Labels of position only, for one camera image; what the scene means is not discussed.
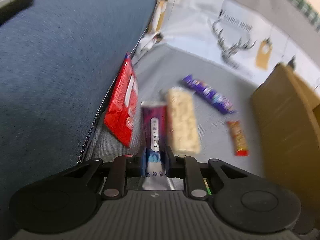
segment blue fabric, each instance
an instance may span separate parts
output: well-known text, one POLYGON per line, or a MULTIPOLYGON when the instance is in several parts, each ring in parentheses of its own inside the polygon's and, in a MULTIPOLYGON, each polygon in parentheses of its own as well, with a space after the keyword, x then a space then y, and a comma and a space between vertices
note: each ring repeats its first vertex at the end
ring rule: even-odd
POLYGON ((16 190, 76 165, 101 100, 154 5, 35 0, 0 27, 0 239, 14 232, 8 203, 16 190))

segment red and yellow wrapper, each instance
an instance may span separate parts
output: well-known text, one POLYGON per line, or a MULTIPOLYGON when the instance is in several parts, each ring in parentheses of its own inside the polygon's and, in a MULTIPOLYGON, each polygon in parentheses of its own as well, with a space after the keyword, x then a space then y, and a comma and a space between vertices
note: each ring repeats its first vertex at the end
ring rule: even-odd
POLYGON ((247 142, 240 127, 240 121, 227 121, 235 146, 236 156, 247 156, 249 154, 247 142))

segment yellow tag print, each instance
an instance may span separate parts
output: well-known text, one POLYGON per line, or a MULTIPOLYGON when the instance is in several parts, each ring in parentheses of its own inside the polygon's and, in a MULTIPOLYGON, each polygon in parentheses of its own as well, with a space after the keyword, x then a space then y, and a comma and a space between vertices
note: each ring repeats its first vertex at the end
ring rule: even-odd
POLYGON ((261 68, 264 70, 268 69, 268 62, 270 59, 271 51, 272 51, 272 43, 270 39, 266 39, 262 41, 256 57, 256 66, 258 68, 261 68))

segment purple snack bar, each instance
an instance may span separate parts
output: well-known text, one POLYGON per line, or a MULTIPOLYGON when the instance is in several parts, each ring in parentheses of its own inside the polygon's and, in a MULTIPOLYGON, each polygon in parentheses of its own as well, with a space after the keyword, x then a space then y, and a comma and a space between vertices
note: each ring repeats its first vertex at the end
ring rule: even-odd
POLYGON ((186 76, 182 81, 185 82, 188 88, 194 90, 198 95, 207 100, 210 105, 218 109, 220 113, 232 114, 235 112, 232 103, 206 83, 193 79, 192 75, 186 76))

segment cardboard box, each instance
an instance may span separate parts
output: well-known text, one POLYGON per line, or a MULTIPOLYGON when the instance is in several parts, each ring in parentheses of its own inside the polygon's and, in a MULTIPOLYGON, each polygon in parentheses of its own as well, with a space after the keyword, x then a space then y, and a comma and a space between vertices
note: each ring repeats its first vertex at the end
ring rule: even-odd
POLYGON ((320 98, 278 64, 251 96, 266 178, 287 187, 320 218, 320 98))

